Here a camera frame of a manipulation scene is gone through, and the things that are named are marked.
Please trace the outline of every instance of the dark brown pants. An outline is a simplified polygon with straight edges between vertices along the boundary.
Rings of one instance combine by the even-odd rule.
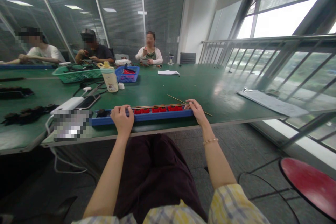
[[[207,222],[187,163],[166,135],[133,137],[122,170],[114,210],[119,219],[133,213],[140,224],[151,208],[179,205],[182,199]]]

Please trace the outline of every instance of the green workbench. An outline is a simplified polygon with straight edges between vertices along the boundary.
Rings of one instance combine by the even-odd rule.
[[[158,70],[178,71],[180,75],[158,75]],[[180,100],[196,99],[213,126],[239,124],[283,117],[263,106],[236,94],[246,85],[246,79],[233,80],[230,73],[208,65],[187,64],[164,65],[162,69],[141,67],[136,83],[125,83],[125,89],[116,93],[105,93],[91,110],[112,109],[129,104],[132,107],[180,103]],[[134,123],[131,136],[187,130],[199,127],[194,117],[142,121]],[[114,125],[96,126],[90,141],[113,139],[117,136]],[[50,135],[42,146],[75,144],[76,141],[55,142]]]
[[[174,70],[180,75],[162,76],[158,70]],[[79,84],[63,84],[52,75],[53,70],[1,70],[0,78],[24,77],[26,79],[1,82],[1,86],[21,86],[31,88],[34,95],[15,100],[2,100],[1,119],[11,112],[21,109],[62,104],[70,99]],[[129,104],[133,106],[161,105],[179,103],[167,96],[180,100],[196,99],[204,111],[213,115],[207,116],[209,122],[216,125],[239,124],[283,117],[263,106],[236,94],[244,86],[253,88],[245,78],[237,78],[223,69],[214,69],[208,65],[185,64],[157,67],[141,67],[136,83],[125,83],[125,89],[116,93],[104,93],[91,107],[91,110],[112,109],[115,106]],[[0,126],[0,155],[7,153],[30,151],[46,137],[44,124],[49,115],[44,115],[36,122],[26,125]],[[156,121],[136,122],[131,136],[164,133],[198,127],[194,117],[164,119]],[[114,125],[93,127],[92,139],[99,141],[115,138],[117,131]],[[79,142],[55,142],[53,134],[42,142],[42,146],[60,146]]]

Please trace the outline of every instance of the red seat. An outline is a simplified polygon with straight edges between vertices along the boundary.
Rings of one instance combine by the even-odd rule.
[[[293,158],[280,161],[280,169],[293,188],[325,216],[336,220],[336,181]]]

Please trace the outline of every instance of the gray carpet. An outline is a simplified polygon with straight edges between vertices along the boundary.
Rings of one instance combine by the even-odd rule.
[[[230,163],[236,177],[280,156],[275,146],[248,124],[214,128],[219,144]],[[194,177],[202,207],[208,212],[213,188],[206,165],[201,130],[179,131],[167,134],[181,149]],[[114,145],[114,140],[83,144],[88,157],[103,169]],[[277,162],[256,172],[277,189],[289,187],[279,171]],[[265,182],[251,175],[241,180],[247,197],[255,197],[272,192]],[[10,207],[17,218],[27,218],[45,212],[53,212],[66,198],[78,196],[65,222],[79,220],[95,189],[92,177],[86,174],[59,174],[53,170],[53,163],[47,165],[41,176],[31,183],[20,198]],[[298,196],[295,192],[284,192],[286,198]],[[286,203],[278,195],[253,201],[273,224],[295,223],[294,216]],[[301,223],[332,223],[305,200],[289,201]]]

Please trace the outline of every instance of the gold bracelet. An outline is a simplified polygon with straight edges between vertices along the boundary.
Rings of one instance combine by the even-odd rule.
[[[218,138],[204,140],[203,145],[206,145],[206,144],[208,144],[210,142],[214,142],[214,141],[218,141]]]

